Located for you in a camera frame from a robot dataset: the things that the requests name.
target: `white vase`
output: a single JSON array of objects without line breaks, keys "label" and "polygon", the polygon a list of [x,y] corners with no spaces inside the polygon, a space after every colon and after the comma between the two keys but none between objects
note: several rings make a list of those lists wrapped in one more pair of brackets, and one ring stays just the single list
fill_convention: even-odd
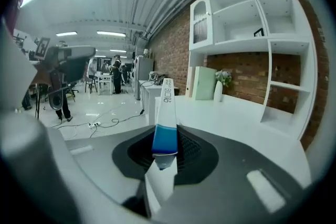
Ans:
[{"label": "white vase", "polygon": [[215,102],[221,102],[222,101],[222,92],[223,92],[223,84],[220,81],[217,81],[215,92],[214,92],[214,101]]}]

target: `cabinet door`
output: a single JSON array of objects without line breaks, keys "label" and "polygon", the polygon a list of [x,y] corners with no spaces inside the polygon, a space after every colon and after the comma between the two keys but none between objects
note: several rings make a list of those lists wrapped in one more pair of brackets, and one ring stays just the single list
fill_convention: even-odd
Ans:
[{"label": "cabinet door", "polygon": [[213,43],[210,0],[197,0],[190,6],[189,50]]}]

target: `white floor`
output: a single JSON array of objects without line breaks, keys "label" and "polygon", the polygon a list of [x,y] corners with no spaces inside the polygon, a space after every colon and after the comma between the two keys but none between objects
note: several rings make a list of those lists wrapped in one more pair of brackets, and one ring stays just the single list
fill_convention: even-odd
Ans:
[{"label": "white floor", "polygon": [[[89,123],[92,124],[93,122],[99,121],[102,123],[102,126],[111,126],[115,124],[111,121],[112,119],[119,119],[122,121],[131,116],[139,115],[141,112],[140,101],[134,98],[131,86],[122,86],[123,91],[126,90],[128,93],[113,95],[110,95],[108,86],[105,87],[104,91],[101,89],[100,95],[96,93],[95,89],[93,89],[90,94],[88,87],[87,92],[85,93],[85,84],[80,84],[76,86],[75,89],[79,90],[79,93],[75,92],[75,102],[72,97],[67,98],[69,110],[73,116],[71,122],[67,122],[63,119],[62,124],[59,125],[60,120],[58,119],[56,112],[50,107],[49,103],[43,103],[42,100],[40,103],[39,119],[41,122],[47,127],[61,127],[59,130],[66,140],[89,138],[96,130],[95,127],[93,127],[93,129],[88,128]],[[33,102],[31,104],[33,108],[29,111],[25,111],[24,113],[29,113],[35,116],[35,104]],[[141,115],[127,121],[120,122],[114,127],[98,127],[92,137],[126,132],[144,126],[147,126],[147,121],[145,119],[145,115]]]}]

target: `cabinet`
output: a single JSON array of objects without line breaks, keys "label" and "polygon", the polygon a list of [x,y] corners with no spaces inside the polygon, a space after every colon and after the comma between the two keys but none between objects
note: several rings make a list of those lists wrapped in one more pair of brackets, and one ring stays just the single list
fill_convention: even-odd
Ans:
[{"label": "cabinet", "polygon": [[[189,66],[202,66],[206,55],[269,53],[268,85],[258,122],[300,139],[312,112],[317,87],[317,56],[312,32],[298,0],[197,0],[191,5]],[[264,35],[254,33],[262,28]],[[300,55],[299,85],[273,81],[272,55]],[[296,91],[294,113],[267,106],[271,87]]]}]

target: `white table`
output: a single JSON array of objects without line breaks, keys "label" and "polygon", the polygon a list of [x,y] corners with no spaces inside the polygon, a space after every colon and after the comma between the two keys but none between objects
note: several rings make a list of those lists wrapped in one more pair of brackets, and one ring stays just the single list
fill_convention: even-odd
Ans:
[{"label": "white table", "polygon": [[[155,100],[157,115],[160,98]],[[176,123],[242,142],[288,172],[303,188],[309,186],[310,169],[300,141],[260,123],[259,115],[253,113],[259,105],[229,95],[220,103],[179,95],[175,97]]]},{"label": "white table", "polygon": [[153,85],[154,81],[139,80],[140,100],[145,109],[145,117],[148,125],[155,124],[155,97],[161,95],[162,85]]},{"label": "white table", "polygon": [[103,75],[103,74],[96,74],[96,77],[98,78],[98,95],[100,95],[100,84],[107,83],[110,85],[110,94],[112,95],[112,90],[113,90],[113,75]]}]

